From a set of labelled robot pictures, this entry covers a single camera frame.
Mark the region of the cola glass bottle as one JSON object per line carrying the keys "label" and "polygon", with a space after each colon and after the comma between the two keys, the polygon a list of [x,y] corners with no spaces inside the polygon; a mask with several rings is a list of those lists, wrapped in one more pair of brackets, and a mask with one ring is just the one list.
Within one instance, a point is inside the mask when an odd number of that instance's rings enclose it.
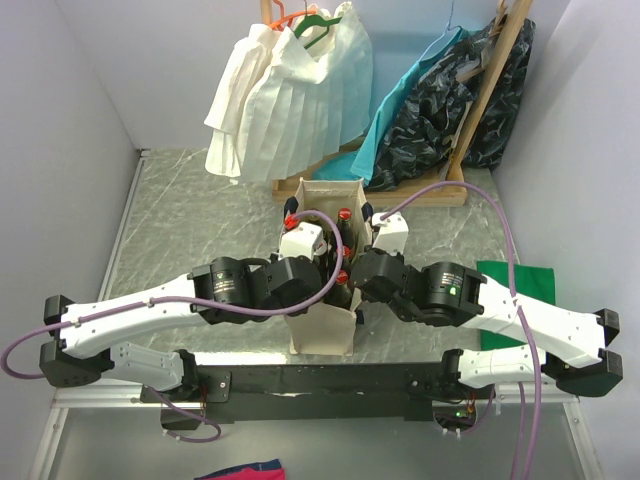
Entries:
{"label": "cola glass bottle", "polygon": [[337,227],[342,244],[346,246],[351,253],[354,253],[357,248],[357,232],[354,229],[353,215],[350,208],[343,207],[339,209]]}

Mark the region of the cream canvas tote bag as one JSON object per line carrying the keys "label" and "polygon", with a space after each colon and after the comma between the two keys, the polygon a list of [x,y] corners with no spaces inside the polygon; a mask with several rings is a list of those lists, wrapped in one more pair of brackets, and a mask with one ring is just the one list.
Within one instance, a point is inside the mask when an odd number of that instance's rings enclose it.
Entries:
{"label": "cream canvas tote bag", "polygon": [[[295,194],[286,200],[284,211],[289,216],[315,210],[337,220],[342,207],[352,212],[351,224],[356,239],[352,250],[359,256],[372,244],[370,218],[373,215],[361,180],[313,181],[301,178]],[[321,300],[305,313],[286,315],[284,320],[291,333],[290,352],[294,355],[351,356],[356,324],[362,316],[359,310],[361,303],[361,291],[353,288],[350,303],[345,308]]]}

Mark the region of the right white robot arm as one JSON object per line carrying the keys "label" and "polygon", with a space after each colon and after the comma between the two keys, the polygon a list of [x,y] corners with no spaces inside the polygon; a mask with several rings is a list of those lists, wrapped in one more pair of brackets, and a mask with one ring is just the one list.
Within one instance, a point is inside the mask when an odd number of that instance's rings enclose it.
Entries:
{"label": "right white robot arm", "polygon": [[404,322],[499,334],[518,346],[444,353],[441,392],[460,398],[489,385],[553,381],[578,397],[607,395],[623,378],[623,361],[609,351],[620,332],[609,309],[580,313],[522,294],[462,265],[437,262],[416,269],[399,256],[372,249],[351,272],[365,300],[382,303]]}

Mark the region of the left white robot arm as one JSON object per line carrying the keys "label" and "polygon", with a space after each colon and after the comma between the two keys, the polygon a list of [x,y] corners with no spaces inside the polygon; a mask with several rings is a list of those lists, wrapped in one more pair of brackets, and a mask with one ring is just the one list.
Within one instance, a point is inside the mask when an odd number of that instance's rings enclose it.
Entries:
{"label": "left white robot arm", "polygon": [[78,304],[54,296],[45,303],[45,322],[59,330],[42,345],[39,367],[57,388],[109,377],[186,402],[200,388],[194,355],[139,347],[133,338],[297,315],[318,299],[322,286],[318,267],[304,256],[274,261],[219,257],[158,287],[103,302]]}

